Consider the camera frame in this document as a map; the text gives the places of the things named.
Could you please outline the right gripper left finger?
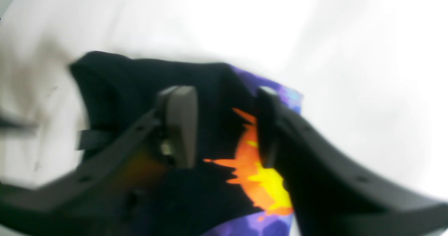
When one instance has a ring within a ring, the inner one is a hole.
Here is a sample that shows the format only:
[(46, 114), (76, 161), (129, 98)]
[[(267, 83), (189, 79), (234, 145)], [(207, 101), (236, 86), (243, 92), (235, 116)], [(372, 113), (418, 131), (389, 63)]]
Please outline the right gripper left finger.
[(29, 236), (129, 236), (168, 172), (196, 161), (197, 91), (173, 86), (102, 152), (35, 190), (1, 185), (1, 225)]

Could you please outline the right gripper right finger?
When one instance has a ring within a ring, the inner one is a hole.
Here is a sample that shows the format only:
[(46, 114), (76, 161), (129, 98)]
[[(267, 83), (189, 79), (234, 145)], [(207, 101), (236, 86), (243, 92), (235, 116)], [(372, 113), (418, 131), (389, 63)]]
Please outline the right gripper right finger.
[(367, 170), (331, 145), (267, 86), (255, 100), (262, 166), (283, 178), (303, 236), (437, 236), (447, 203)]

